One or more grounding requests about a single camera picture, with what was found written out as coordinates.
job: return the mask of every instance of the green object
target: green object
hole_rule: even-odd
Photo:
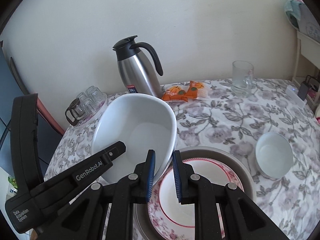
[[[15,178],[9,176],[9,177],[8,177],[8,181],[9,181],[9,183],[10,183],[12,186],[14,186],[14,188],[18,189],[17,182],[16,182],[16,179],[15,179]]]

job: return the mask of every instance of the metal baking pan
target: metal baking pan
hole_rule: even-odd
[[[182,159],[189,158],[211,158],[229,166],[242,182],[244,192],[255,202],[255,185],[247,168],[231,154],[212,147],[189,147],[180,150]],[[145,240],[164,240],[160,236],[149,219],[148,206],[145,204],[135,204],[133,207],[133,219],[139,232]]]

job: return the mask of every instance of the small white bowl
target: small white bowl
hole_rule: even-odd
[[[255,152],[258,169],[270,178],[282,178],[293,166],[290,143],[279,133],[269,132],[262,135]]]

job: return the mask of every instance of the red-rimmed plate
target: red-rimmed plate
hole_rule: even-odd
[[[195,173],[212,183],[226,185],[235,183],[243,190],[240,179],[227,165],[208,158],[192,158],[183,161],[191,164]],[[148,203],[148,213],[156,231],[166,240],[193,240],[195,238],[194,205],[181,205],[178,202],[172,168],[152,188]],[[218,208],[221,235],[225,236],[220,209]]]

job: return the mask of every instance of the glass mug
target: glass mug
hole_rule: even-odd
[[[232,63],[232,91],[240,97],[251,95],[253,65],[237,60]]]

